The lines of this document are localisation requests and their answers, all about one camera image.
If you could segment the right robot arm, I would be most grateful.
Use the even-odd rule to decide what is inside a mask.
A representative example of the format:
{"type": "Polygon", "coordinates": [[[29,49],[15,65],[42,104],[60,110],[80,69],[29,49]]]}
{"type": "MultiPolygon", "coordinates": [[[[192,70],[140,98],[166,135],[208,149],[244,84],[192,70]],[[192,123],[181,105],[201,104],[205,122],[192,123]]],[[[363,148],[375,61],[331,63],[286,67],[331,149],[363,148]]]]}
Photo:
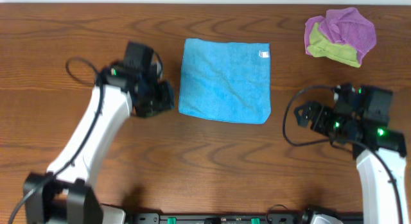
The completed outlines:
{"type": "Polygon", "coordinates": [[[389,130],[389,103],[309,101],[293,111],[330,144],[351,144],[360,176],[365,223],[409,223],[405,191],[407,148],[401,132],[389,130]]]}

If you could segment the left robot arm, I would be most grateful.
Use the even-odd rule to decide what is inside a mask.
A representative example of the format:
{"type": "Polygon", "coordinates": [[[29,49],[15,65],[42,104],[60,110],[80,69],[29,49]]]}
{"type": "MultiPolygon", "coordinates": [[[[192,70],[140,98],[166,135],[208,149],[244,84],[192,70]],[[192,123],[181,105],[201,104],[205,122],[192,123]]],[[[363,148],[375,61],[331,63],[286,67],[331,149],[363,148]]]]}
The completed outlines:
{"type": "Polygon", "coordinates": [[[94,186],[103,159],[131,116],[152,117],[174,107],[162,69],[115,65],[96,73],[88,107],[65,148],[44,174],[30,173],[20,206],[28,223],[124,223],[123,209],[102,205],[94,186]]]}

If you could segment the blue microfiber cloth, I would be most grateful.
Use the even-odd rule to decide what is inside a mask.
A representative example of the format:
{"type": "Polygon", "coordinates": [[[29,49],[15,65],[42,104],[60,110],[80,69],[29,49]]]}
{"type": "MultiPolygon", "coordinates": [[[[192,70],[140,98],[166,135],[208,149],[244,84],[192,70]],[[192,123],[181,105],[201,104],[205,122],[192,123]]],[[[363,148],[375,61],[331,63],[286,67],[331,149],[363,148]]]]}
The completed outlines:
{"type": "Polygon", "coordinates": [[[271,114],[268,43],[186,39],[179,112],[227,123],[260,125],[271,114]]]}

